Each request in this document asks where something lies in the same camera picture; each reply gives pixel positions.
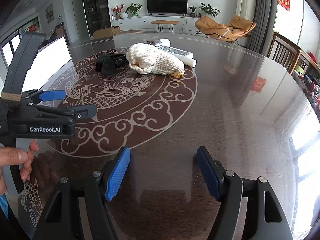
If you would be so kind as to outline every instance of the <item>window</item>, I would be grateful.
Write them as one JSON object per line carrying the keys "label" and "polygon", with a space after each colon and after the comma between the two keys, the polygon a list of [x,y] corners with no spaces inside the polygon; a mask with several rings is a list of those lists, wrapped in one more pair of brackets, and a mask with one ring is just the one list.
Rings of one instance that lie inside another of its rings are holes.
{"label": "window", "polygon": [[38,17],[32,19],[31,21],[15,30],[1,42],[2,52],[7,66],[11,64],[13,56],[24,33],[29,31],[41,32]]}

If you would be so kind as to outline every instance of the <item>doorway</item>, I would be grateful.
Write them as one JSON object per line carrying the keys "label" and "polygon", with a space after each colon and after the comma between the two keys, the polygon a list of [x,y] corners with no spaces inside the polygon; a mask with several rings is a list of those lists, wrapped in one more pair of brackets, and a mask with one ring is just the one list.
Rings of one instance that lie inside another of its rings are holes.
{"label": "doorway", "polygon": [[75,14],[79,41],[89,39],[87,20],[84,14],[83,0],[72,0],[73,12]]}

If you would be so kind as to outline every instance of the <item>gray curtain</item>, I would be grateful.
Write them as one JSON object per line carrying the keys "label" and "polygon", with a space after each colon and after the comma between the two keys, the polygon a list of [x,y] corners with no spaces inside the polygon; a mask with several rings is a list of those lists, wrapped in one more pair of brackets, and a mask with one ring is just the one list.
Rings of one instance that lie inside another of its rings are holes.
{"label": "gray curtain", "polygon": [[269,52],[269,48],[271,46],[273,31],[275,29],[275,24],[276,24],[277,11],[278,11],[278,0],[271,0],[271,10],[270,10],[268,29],[266,33],[266,40],[264,42],[263,49],[261,52],[261,54],[264,56],[267,56]]}
{"label": "gray curtain", "polygon": [[265,42],[269,42],[267,34],[270,34],[270,29],[272,29],[271,32],[273,32],[277,5],[272,1],[274,0],[256,1],[253,21],[257,23],[257,26],[252,30],[247,48],[258,53],[262,53]]}

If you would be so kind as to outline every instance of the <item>white vase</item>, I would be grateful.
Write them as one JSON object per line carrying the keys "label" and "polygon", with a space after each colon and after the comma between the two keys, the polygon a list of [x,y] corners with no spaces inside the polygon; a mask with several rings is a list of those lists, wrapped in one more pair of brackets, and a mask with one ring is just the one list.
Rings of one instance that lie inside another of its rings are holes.
{"label": "white vase", "polygon": [[128,17],[127,13],[121,13],[120,14],[121,19],[126,19]]}

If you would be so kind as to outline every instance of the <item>wooden chair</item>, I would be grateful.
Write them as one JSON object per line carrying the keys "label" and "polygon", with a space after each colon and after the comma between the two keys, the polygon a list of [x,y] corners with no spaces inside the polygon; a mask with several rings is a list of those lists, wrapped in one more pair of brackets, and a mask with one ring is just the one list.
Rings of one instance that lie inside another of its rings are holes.
{"label": "wooden chair", "polygon": [[304,75],[312,73],[314,78],[320,77],[320,68],[312,58],[298,45],[277,32],[273,34],[268,57],[284,66],[290,75],[297,68],[299,72],[303,71]]}
{"label": "wooden chair", "polygon": [[281,64],[290,75],[293,73],[301,55],[301,49],[286,37],[279,33],[273,34],[268,58]]}

